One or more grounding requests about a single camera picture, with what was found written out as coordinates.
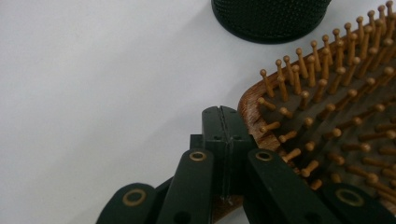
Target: textured black cap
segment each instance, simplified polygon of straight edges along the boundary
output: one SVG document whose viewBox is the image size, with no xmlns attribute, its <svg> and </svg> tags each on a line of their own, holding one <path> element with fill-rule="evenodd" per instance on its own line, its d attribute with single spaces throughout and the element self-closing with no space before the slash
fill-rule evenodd
<svg viewBox="0 0 396 224">
<path fill-rule="evenodd" d="M 213 11 L 229 32 L 248 41 L 281 43 L 310 33 L 331 0 L 212 0 Z"/>
</svg>

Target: wooden hairbrush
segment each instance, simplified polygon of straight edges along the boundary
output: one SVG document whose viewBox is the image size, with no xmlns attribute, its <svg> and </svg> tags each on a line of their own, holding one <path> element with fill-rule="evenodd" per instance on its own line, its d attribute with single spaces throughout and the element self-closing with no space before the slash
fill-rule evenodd
<svg viewBox="0 0 396 224">
<path fill-rule="evenodd" d="M 357 186 L 396 214 L 396 14 L 392 1 L 334 29 L 297 62 L 242 96 L 238 110 L 261 148 L 272 149 L 311 189 Z"/>
</svg>

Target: black plastic object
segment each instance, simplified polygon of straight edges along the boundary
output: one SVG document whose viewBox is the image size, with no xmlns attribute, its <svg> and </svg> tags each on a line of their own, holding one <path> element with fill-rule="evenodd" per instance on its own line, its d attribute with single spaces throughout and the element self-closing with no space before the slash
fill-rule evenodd
<svg viewBox="0 0 396 224">
<path fill-rule="evenodd" d="M 342 223 L 274 151 L 250 151 L 247 176 L 244 209 L 251 224 Z"/>
<path fill-rule="evenodd" d="M 103 209 L 97 224 L 152 224 L 157 192 L 146 184 L 131 184 L 119 189 Z"/>
<path fill-rule="evenodd" d="M 248 41 L 281 43 L 310 33 L 331 0 L 212 0 L 213 11 L 229 32 Z"/>
<path fill-rule="evenodd" d="M 157 224 L 211 222 L 213 164 L 210 151 L 197 149 L 183 154 Z"/>
<path fill-rule="evenodd" d="M 345 224 L 396 223 L 384 206 L 361 189 L 348 184 L 330 184 L 319 192 L 323 202 Z"/>
<path fill-rule="evenodd" d="M 202 112 L 202 134 L 192 134 L 190 148 L 205 148 L 215 156 L 214 194 L 241 195 L 248 152 L 256 148 L 239 113 L 227 106 Z"/>
</svg>

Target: metal ring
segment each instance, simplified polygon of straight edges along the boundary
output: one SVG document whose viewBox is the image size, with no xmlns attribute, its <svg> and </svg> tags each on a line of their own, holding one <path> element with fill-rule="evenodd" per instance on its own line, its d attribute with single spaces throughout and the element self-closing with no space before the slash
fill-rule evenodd
<svg viewBox="0 0 396 224">
<path fill-rule="evenodd" d="M 132 194 L 140 194 L 140 198 L 138 198 L 137 200 L 131 201 L 129 200 L 129 196 L 131 196 Z M 124 196 L 122 197 L 122 202 L 126 205 L 126 206 L 138 206 L 139 204 L 141 204 L 143 201 L 146 200 L 147 194 L 145 191 L 143 191 L 142 189 L 131 189 L 129 190 L 126 194 L 124 194 Z"/>
<path fill-rule="evenodd" d="M 271 161 L 273 157 L 271 154 L 262 151 L 256 153 L 256 158 L 260 161 Z"/>
<path fill-rule="evenodd" d="M 204 161 L 206 160 L 206 154 L 202 151 L 194 151 L 190 153 L 190 159 L 192 161 Z"/>
<path fill-rule="evenodd" d="M 350 189 L 338 189 L 335 192 L 335 196 L 337 196 L 341 202 L 354 207 L 361 207 L 364 205 L 364 199 L 358 193 Z"/>
</svg>

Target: white surface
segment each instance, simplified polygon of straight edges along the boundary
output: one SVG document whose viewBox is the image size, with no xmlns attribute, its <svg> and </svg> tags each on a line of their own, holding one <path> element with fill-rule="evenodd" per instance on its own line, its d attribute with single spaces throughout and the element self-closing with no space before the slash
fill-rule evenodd
<svg viewBox="0 0 396 224">
<path fill-rule="evenodd" d="M 332 0 L 312 34 L 260 45 L 209 0 L 1 1 L 0 223 L 94 223 L 117 189 L 173 175 L 202 110 L 385 2 Z"/>
</svg>

